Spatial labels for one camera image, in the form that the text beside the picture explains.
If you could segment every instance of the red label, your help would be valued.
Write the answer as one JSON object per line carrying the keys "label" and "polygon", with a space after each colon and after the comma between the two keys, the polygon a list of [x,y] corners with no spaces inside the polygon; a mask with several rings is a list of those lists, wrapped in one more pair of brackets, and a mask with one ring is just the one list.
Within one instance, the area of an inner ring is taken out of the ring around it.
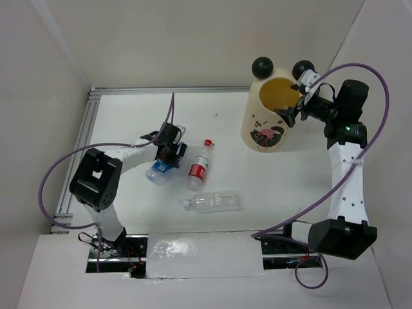
{"label": "red label", "polygon": [[189,176],[195,176],[203,180],[205,178],[205,173],[206,169],[203,166],[199,164],[193,164],[191,171],[189,172]]}

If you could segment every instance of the plastic bottle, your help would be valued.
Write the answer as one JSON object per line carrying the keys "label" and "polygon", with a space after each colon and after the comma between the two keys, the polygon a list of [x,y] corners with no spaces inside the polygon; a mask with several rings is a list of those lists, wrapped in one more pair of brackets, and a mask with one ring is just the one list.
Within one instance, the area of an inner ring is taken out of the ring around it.
{"label": "plastic bottle", "polygon": [[193,210],[198,214],[241,210],[239,195],[230,191],[198,195],[184,200],[183,206],[187,211]]}
{"label": "plastic bottle", "polygon": [[170,169],[172,169],[170,165],[167,165],[161,161],[156,161],[145,175],[151,182],[161,185],[168,180],[165,173]]}
{"label": "plastic bottle", "polygon": [[202,152],[194,157],[189,175],[187,176],[186,187],[188,190],[200,192],[203,187],[203,181],[206,176],[206,170],[209,166],[209,159],[213,143],[211,140],[205,140]]}

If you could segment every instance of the beige bin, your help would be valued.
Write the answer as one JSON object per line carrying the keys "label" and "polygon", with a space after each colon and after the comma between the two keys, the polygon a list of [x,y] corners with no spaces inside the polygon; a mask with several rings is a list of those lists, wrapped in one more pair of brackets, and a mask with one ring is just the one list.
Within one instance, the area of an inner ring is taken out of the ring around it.
{"label": "beige bin", "polygon": [[255,79],[252,83],[241,137],[253,150],[273,153],[285,142],[289,127],[273,111],[296,105],[300,94],[290,89],[293,84],[295,80],[292,74],[282,68],[273,68],[269,77]]}

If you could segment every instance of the robotic arm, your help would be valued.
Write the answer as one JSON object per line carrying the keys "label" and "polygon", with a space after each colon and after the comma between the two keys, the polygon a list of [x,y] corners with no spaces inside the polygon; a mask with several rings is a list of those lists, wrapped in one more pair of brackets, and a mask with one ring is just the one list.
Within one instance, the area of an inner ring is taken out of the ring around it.
{"label": "robotic arm", "polygon": [[348,180],[332,196],[328,220],[309,224],[295,221],[284,228],[286,236],[306,243],[312,252],[357,259],[377,238],[377,229],[368,225],[363,199],[363,158],[355,160],[367,145],[366,127],[359,122],[369,87],[357,80],[345,80],[333,102],[319,96],[319,86],[309,88],[320,75],[309,61],[299,61],[292,73],[292,86],[303,95],[296,106],[275,112],[289,127],[308,116],[325,123],[324,135],[332,163],[332,186],[356,167]]}
{"label": "robotic arm", "polygon": [[126,229],[119,222],[113,200],[116,197],[120,176],[139,164],[161,160],[179,168],[187,146],[179,143],[184,128],[166,124],[163,133],[150,145],[157,131],[141,136],[134,147],[106,152],[92,148],[86,152],[70,183],[70,192],[85,205],[95,223],[99,224],[104,243],[118,253],[123,251]]}

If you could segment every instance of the wall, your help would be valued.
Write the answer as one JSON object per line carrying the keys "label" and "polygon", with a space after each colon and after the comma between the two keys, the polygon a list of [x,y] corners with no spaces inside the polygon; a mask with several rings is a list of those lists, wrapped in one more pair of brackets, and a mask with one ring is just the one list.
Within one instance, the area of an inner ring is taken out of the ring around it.
{"label": "wall", "polygon": [[[15,308],[38,235],[49,225],[37,206],[42,174],[73,148],[86,90],[26,0],[0,1],[0,307]],[[65,166],[45,202],[56,208]]]}
{"label": "wall", "polygon": [[249,86],[261,55],[325,70],[363,0],[46,2],[92,86],[114,88]]}
{"label": "wall", "polygon": [[[412,1],[366,0],[332,66],[363,62],[386,79],[391,95],[387,125],[366,155],[365,201],[371,224],[378,228],[373,246],[393,309],[412,308],[412,145],[410,95],[412,54]],[[346,69],[333,78],[370,85],[361,120],[370,137],[382,118],[384,97],[379,81],[367,71]]]}

